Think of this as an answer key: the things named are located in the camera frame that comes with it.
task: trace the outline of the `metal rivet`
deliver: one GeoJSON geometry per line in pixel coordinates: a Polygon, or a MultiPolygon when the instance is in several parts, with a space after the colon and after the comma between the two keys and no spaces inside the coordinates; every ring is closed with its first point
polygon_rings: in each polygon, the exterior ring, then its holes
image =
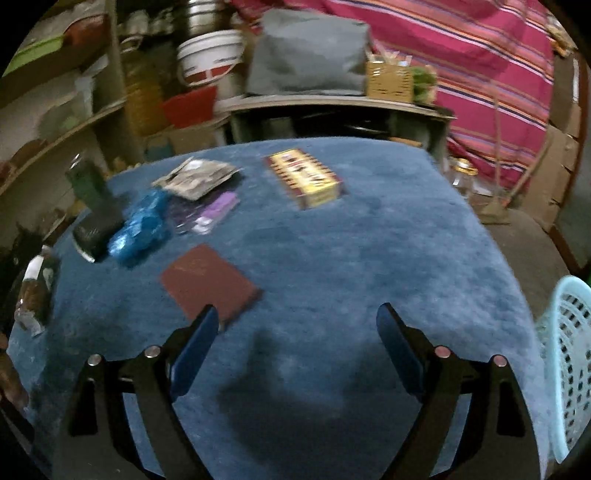
{"type": "Polygon", "coordinates": [[[91,367],[96,367],[102,361],[103,361],[103,358],[98,353],[94,353],[93,355],[88,357],[88,364],[91,367]]]}
{"type": "Polygon", "coordinates": [[[506,367],[507,366],[507,359],[502,356],[502,355],[495,355],[492,358],[492,361],[495,363],[496,366],[498,367],[506,367]]]}
{"type": "Polygon", "coordinates": [[[446,346],[439,345],[435,347],[435,355],[439,358],[450,358],[452,351],[446,346]]]}
{"type": "Polygon", "coordinates": [[[144,355],[148,358],[156,358],[160,355],[160,347],[158,345],[149,346],[146,350],[144,350],[144,355]]]}

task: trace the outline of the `glass jar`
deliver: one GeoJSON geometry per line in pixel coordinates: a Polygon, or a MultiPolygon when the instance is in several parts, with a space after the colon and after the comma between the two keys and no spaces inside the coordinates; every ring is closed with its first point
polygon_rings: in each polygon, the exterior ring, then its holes
{"type": "Polygon", "coordinates": [[[139,51],[142,37],[135,35],[121,42],[127,110],[131,129],[139,137],[147,137],[168,126],[162,109],[162,89],[158,73],[144,53],[139,51]]]}
{"type": "Polygon", "coordinates": [[[469,201],[474,193],[474,178],[478,175],[478,169],[465,158],[458,158],[450,165],[446,173],[447,180],[465,201],[469,201]]]}

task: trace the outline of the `metal pot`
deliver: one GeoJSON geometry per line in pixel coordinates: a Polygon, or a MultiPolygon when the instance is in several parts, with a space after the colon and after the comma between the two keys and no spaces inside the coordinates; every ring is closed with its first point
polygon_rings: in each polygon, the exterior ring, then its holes
{"type": "Polygon", "coordinates": [[[229,23],[229,9],[223,0],[186,0],[177,12],[177,28],[186,40],[224,30],[229,23]]]}

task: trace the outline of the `wooden stick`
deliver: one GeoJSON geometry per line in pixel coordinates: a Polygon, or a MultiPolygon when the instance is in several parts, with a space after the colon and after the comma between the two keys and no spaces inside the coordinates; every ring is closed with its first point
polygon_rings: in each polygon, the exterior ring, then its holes
{"type": "Polygon", "coordinates": [[[527,168],[527,170],[524,172],[524,174],[521,176],[521,178],[519,178],[519,181],[515,184],[513,189],[510,191],[509,195],[507,195],[507,197],[501,202],[503,207],[509,206],[509,204],[513,200],[513,197],[515,197],[515,195],[517,195],[519,193],[519,191],[523,188],[523,185],[525,184],[525,182],[534,174],[535,169],[538,167],[538,165],[542,161],[542,158],[544,158],[544,156],[546,155],[546,152],[548,151],[549,147],[550,147],[550,139],[546,138],[546,140],[544,141],[544,145],[542,145],[542,149],[540,150],[540,153],[538,153],[538,155],[535,158],[535,162],[532,163],[527,168]]]}
{"type": "Polygon", "coordinates": [[[493,97],[495,100],[495,131],[496,131],[496,141],[495,141],[495,197],[498,199],[501,196],[501,143],[502,143],[502,134],[501,134],[501,113],[499,111],[499,95],[498,90],[496,88],[496,83],[493,80],[492,82],[493,87],[493,97]]]}

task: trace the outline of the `yellow box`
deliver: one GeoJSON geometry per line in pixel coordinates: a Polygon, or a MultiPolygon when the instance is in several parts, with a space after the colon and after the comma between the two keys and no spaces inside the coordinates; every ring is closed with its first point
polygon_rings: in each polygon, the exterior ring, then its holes
{"type": "Polygon", "coordinates": [[[276,153],[265,161],[301,209],[318,207],[342,194],[341,179],[299,148],[276,153]]]}

